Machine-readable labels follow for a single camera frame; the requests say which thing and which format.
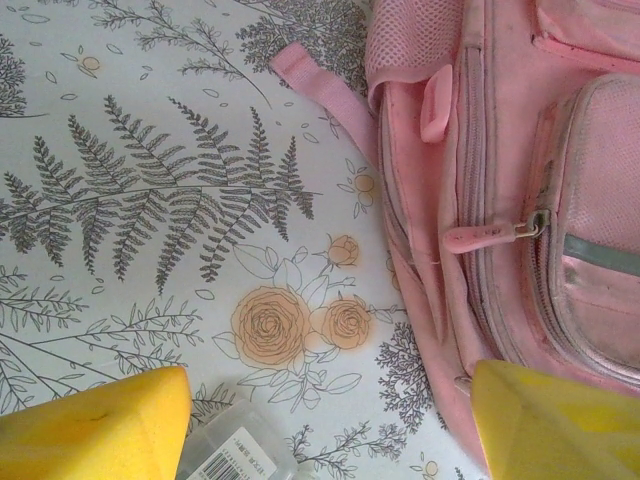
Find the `yellow sponge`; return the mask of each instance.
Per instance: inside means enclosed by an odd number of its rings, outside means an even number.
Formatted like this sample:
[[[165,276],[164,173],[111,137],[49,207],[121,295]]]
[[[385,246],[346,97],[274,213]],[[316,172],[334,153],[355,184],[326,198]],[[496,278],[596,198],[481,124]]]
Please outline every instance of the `yellow sponge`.
[[[173,480],[190,409],[166,367],[0,417],[0,479]]]
[[[640,399],[483,360],[471,405],[493,480],[640,478]]]

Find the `patterned surface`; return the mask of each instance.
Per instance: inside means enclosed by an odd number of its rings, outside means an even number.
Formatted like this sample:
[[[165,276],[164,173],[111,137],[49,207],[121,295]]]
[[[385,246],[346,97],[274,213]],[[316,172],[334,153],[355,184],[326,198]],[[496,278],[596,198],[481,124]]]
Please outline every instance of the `patterned surface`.
[[[322,478],[473,479],[433,407],[378,180],[280,85],[365,90],[368,2],[0,1],[0,410],[162,365]]]

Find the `pink strap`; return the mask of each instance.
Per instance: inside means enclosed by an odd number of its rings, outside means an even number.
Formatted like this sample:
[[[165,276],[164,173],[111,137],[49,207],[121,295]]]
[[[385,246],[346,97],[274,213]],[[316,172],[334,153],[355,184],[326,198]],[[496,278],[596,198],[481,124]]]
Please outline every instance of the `pink strap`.
[[[299,43],[292,43],[278,53],[271,60],[271,68],[293,90],[329,110],[371,165],[377,167],[376,120],[342,79],[320,68]]]

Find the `label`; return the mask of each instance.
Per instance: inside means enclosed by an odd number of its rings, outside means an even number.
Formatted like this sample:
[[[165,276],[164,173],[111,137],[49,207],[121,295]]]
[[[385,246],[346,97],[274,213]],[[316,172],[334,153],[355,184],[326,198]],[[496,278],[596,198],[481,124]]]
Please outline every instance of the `label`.
[[[240,427],[187,480],[266,480],[276,470],[258,442]]]

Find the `zipper pull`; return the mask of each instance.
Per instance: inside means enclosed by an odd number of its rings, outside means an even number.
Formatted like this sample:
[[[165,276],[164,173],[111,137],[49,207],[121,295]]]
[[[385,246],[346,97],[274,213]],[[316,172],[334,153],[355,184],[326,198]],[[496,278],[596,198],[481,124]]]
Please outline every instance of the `zipper pull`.
[[[456,255],[468,253],[481,248],[513,243],[519,238],[535,238],[549,224],[546,210],[536,210],[526,223],[501,223],[478,227],[456,227],[449,230],[442,238],[442,244]]]

